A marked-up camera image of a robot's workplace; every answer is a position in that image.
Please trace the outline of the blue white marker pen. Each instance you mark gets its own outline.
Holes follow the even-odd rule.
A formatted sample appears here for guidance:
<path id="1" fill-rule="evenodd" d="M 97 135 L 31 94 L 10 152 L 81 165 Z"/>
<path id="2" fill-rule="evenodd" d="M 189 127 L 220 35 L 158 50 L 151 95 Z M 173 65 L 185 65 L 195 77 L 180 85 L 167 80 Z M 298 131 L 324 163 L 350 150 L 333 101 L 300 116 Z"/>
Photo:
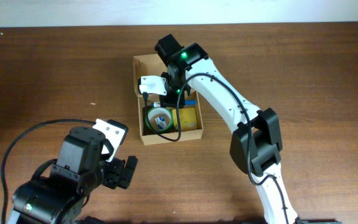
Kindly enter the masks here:
<path id="1" fill-rule="evenodd" d="M 196 100 L 185 100 L 184 103 L 180 102 L 179 104 L 179 108 L 184 108 L 186 106 L 194 106 L 196 104 Z M 156 101 L 151 103 L 151 107 L 155 108 L 155 107 L 171 107 L 171 108 L 175 108 L 176 104 L 175 103 L 166 103 L 163 101 Z"/>

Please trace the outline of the green tape roll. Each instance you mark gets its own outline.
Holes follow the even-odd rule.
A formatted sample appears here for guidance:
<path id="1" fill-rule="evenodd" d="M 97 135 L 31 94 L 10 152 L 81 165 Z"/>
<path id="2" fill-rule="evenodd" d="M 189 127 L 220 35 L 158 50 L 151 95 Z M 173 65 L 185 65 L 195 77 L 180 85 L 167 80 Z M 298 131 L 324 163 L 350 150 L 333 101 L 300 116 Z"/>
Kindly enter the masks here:
<path id="1" fill-rule="evenodd" d="M 158 129 L 155 124 L 156 116 L 164 116 L 167 121 L 167 127 L 165 129 Z M 173 115 L 172 112 L 166 108 L 155 107 L 148 110 L 145 122 L 150 130 L 155 130 L 157 133 L 166 133 L 173 127 Z"/>

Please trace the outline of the blue white staples box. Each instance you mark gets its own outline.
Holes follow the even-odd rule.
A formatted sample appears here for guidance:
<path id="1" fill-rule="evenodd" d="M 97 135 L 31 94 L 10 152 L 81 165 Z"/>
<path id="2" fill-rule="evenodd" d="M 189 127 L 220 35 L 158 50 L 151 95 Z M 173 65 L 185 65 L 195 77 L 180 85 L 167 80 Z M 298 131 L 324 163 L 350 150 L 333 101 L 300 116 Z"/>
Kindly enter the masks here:
<path id="1" fill-rule="evenodd" d="M 167 121 L 164 116 L 156 116 L 155 124 L 157 125 L 158 129 L 165 129 L 167 127 Z"/>

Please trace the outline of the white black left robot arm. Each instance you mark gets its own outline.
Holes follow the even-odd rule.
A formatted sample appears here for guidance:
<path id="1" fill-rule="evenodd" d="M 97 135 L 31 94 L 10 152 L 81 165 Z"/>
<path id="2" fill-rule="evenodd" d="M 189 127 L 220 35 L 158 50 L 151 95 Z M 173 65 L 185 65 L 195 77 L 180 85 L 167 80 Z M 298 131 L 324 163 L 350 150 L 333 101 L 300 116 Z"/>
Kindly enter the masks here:
<path id="1" fill-rule="evenodd" d="M 111 162 L 97 162 L 95 169 L 78 174 L 51 159 L 15 191 L 7 222 L 75 223 L 94 189 L 101 185 L 127 189 L 137 163 L 136 156 L 129 156 L 126 161 L 114 158 Z"/>

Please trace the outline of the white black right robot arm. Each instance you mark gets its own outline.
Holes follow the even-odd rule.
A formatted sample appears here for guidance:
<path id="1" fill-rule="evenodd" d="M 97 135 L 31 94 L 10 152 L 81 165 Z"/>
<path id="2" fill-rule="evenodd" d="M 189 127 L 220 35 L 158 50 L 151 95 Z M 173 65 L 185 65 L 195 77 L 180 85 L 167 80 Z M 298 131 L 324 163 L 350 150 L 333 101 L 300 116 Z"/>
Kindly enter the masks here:
<path id="1" fill-rule="evenodd" d="M 175 39 L 159 40 L 155 51 L 167 66 L 168 87 L 179 95 L 190 88 L 218 112 L 232 133 L 229 153 L 247 174 L 264 209 L 267 223 L 296 223 L 282 178 L 282 136 L 278 115 L 261 110 L 243 97 L 220 73 L 197 43 L 187 47 Z"/>

